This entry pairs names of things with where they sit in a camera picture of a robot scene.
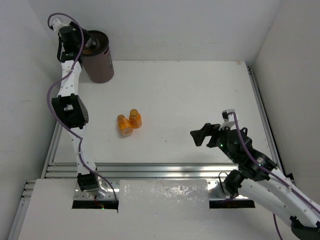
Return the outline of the clear bottle black label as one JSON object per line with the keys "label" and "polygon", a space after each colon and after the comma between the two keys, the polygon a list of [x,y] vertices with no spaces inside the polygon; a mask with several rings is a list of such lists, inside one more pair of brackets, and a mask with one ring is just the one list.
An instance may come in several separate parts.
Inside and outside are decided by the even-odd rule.
{"label": "clear bottle black label", "polygon": [[96,50],[100,47],[100,42],[97,38],[95,37],[90,37],[86,44],[85,44],[85,47],[88,48],[88,49],[92,49],[92,50]]}

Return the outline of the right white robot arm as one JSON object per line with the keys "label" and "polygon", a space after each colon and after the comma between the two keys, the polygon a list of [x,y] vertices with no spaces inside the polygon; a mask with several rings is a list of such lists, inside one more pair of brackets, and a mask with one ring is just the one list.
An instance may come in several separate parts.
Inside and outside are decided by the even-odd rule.
{"label": "right white robot arm", "polygon": [[208,148],[219,148],[237,169],[219,183],[224,196],[248,197],[279,217],[300,240],[320,238],[320,206],[302,193],[264,153],[253,148],[246,127],[206,123],[190,132],[197,147],[210,137]]}

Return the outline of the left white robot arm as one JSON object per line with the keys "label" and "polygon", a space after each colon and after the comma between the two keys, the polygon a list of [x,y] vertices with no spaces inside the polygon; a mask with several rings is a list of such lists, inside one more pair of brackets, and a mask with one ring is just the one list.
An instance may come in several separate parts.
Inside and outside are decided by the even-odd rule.
{"label": "left white robot arm", "polygon": [[58,33],[58,59],[62,69],[62,81],[57,97],[51,105],[71,138],[77,165],[77,184],[82,192],[98,191],[97,167],[86,155],[84,136],[89,123],[87,108],[79,97],[79,78],[83,69],[82,49],[85,46],[84,30],[75,22],[53,23]]}

